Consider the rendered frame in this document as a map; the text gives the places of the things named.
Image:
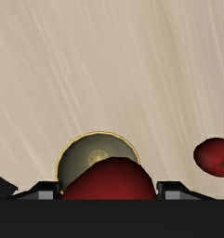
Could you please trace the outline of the porcelain bowl with gold rim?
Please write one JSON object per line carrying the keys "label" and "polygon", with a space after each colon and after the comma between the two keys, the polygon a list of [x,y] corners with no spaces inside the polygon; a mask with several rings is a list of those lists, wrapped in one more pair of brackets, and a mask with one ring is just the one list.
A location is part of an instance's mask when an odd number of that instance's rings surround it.
{"label": "porcelain bowl with gold rim", "polygon": [[61,192],[96,162],[110,157],[127,157],[140,163],[135,147],[112,132],[95,131],[73,139],[60,153],[56,164],[56,180]]}

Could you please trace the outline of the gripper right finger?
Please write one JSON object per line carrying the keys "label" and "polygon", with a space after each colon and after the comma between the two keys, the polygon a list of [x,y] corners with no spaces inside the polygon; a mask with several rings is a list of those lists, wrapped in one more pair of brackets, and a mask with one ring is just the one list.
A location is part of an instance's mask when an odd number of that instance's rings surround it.
{"label": "gripper right finger", "polygon": [[212,197],[190,191],[180,181],[158,181],[156,189],[160,200],[212,200]]}

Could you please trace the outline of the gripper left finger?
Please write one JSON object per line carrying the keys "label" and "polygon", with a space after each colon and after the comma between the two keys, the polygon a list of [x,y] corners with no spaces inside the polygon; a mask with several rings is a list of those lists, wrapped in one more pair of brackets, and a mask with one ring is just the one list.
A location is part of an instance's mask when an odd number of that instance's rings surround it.
{"label": "gripper left finger", "polygon": [[58,181],[39,181],[28,191],[14,196],[17,200],[58,200],[61,197],[61,183]]}

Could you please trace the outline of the red tomato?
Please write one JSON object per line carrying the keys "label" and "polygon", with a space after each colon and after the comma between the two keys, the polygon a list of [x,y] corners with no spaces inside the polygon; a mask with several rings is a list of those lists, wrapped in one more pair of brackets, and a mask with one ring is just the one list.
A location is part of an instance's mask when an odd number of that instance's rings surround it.
{"label": "red tomato", "polygon": [[204,172],[224,178],[224,139],[211,138],[197,145],[193,159]]}
{"label": "red tomato", "polygon": [[93,164],[73,181],[63,200],[156,200],[151,177],[141,165],[124,157]]}

